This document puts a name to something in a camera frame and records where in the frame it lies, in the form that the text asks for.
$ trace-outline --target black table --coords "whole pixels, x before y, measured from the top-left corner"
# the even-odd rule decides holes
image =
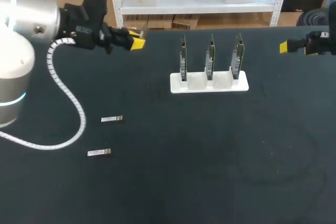
[[[0,222],[334,223],[336,58],[279,55],[310,30],[156,31],[144,50],[111,56],[61,46],[55,67],[87,128],[52,152],[0,140]],[[189,71],[203,70],[211,34],[215,70],[226,70],[239,32],[248,92],[170,93],[184,35]],[[76,133],[77,111],[47,72],[47,49],[35,49],[25,106],[5,131],[61,143]],[[124,124],[100,123],[113,115]],[[86,157],[104,148],[112,158]]]

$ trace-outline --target cardboard box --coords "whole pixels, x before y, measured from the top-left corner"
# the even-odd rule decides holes
[[[195,29],[199,20],[199,14],[178,14],[175,15],[173,28]]]
[[[150,15],[148,28],[171,29],[174,15]]]
[[[124,15],[124,27],[142,30],[148,22],[148,15]]]

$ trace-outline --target white stand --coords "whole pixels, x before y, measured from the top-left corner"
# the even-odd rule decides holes
[[[234,80],[230,67],[229,71],[214,72],[213,81],[208,81],[205,71],[187,72],[187,81],[182,81],[180,73],[172,73],[170,75],[170,90],[172,93],[247,91],[248,82],[243,71],[239,73],[239,79]]]

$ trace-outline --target screw hole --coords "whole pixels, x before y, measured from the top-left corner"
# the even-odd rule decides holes
[[[44,29],[42,27],[37,26],[37,27],[35,27],[34,32],[37,35],[42,35],[44,33]]]

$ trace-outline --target blue led ring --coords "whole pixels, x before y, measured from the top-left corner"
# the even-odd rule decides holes
[[[18,99],[15,99],[14,101],[11,101],[11,102],[0,102],[0,106],[13,105],[13,104],[21,101],[25,96],[26,96],[26,93],[23,93],[23,95],[21,95]]]

